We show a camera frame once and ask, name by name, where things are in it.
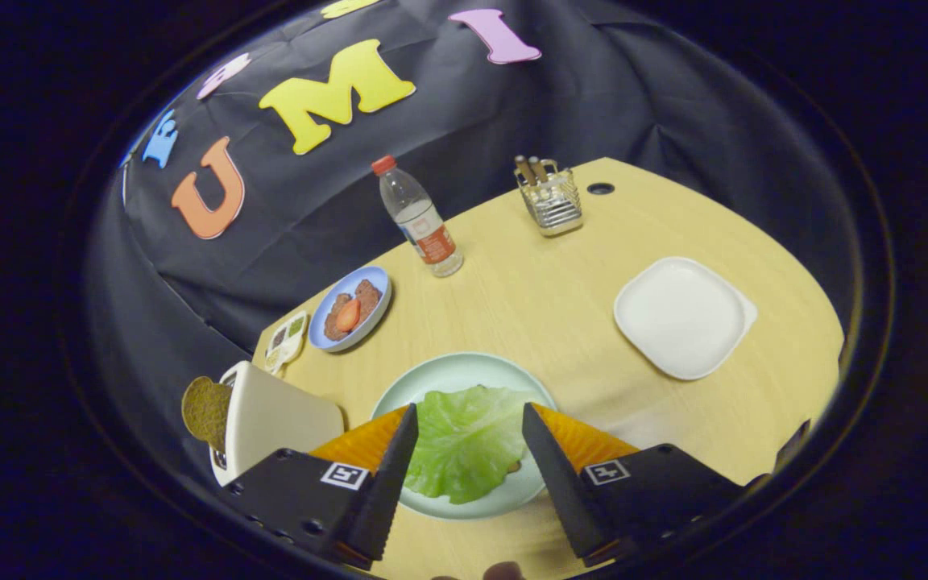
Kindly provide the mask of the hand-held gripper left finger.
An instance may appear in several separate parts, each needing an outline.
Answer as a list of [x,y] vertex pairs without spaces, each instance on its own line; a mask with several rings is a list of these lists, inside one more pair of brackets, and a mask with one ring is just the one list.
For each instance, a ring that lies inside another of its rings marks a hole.
[[416,405],[403,405],[329,441],[328,454],[277,449],[225,485],[225,500],[277,539],[370,570],[383,558],[417,434]]

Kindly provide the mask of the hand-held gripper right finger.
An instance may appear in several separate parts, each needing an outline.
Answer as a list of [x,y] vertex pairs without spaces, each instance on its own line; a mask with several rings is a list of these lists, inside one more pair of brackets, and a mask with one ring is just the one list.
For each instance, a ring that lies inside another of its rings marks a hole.
[[565,536],[583,564],[647,559],[745,495],[677,445],[645,449],[545,405],[522,433]]

